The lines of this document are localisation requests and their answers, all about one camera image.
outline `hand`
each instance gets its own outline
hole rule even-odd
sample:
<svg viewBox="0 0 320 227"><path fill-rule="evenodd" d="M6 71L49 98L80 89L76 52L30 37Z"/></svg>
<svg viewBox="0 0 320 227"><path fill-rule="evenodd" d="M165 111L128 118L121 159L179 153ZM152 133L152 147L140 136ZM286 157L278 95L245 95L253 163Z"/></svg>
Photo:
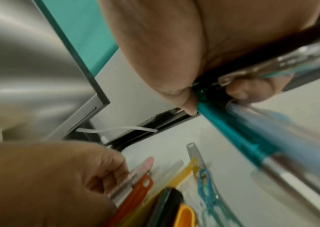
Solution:
<svg viewBox="0 0 320 227"><path fill-rule="evenodd" d="M189 86L216 66L316 21L320 0L99 0L121 50L139 76L162 97L194 115ZM232 97L261 101L291 76L239 79Z"/></svg>
<svg viewBox="0 0 320 227"><path fill-rule="evenodd" d="M100 226L115 211L103 192L128 173L97 144L0 143L0 226Z"/></svg>

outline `fingernail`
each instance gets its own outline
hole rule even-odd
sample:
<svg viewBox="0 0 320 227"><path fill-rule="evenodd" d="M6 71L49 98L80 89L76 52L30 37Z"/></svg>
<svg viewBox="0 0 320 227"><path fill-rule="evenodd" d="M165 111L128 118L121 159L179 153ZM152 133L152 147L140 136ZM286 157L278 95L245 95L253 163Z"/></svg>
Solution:
<svg viewBox="0 0 320 227"><path fill-rule="evenodd" d="M232 94L229 94L229 95L232 96L235 99L238 99L238 100L246 100L246 99L249 98L249 95L244 91L239 91L239 92L232 93Z"/></svg>

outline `teal pen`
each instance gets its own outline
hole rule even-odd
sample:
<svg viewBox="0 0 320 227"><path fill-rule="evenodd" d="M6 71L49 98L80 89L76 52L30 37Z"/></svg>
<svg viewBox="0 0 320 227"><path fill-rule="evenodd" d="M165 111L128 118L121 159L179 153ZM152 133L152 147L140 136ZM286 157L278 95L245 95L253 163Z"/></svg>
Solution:
<svg viewBox="0 0 320 227"><path fill-rule="evenodd" d="M198 112L215 126L250 162L261 169L293 196L310 206L320 217L320 191L306 181L305 169L287 158L273 143L246 127L239 119L226 111L231 98L224 89L197 90Z"/></svg>

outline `white wire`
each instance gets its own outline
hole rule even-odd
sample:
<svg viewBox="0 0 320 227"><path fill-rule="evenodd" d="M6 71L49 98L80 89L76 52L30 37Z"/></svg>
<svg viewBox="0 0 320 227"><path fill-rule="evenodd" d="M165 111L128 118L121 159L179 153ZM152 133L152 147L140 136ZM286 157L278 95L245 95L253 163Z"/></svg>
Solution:
<svg viewBox="0 0 320 227"><path fill-rule="evenodd" d="M134 130L140 130L140 131L147 131L147 132L157 132L157 129L150 129L150 128L144 128L144 127L138 127L138 126L123 126L123 127L113 127L113 128L107 128L107 129L83 129L78 128L77 132L86 132L86 133L102 133L110 130L117 130L117 129L134 129Z"/></svg>

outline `white surface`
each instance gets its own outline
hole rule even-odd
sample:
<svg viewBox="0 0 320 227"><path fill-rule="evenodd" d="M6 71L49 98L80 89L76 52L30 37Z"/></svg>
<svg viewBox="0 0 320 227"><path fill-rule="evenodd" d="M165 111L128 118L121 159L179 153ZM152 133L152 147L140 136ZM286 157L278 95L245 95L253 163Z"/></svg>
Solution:
<svg viewBox="0 0 320 227"><path fill-rule="evenodd" d="M174 108L141 81L120 50L95 79L110 100L110 104L90 120L95 129L136 126ZM101 135L112 140L125 131L127 129L119 129Z"/></svg>
<svg viewBox="0 0 320 227"><path fill-rule="evenodd" d="M320 132L320 80L256 106L286 114ZM149 156L155 158L155 166L181 159L186 164L190 142L196 143L221 196L245 227L314 226L262 191L250 178L255 167L202 116L133 144L122 153L129 168Z"/></svg>

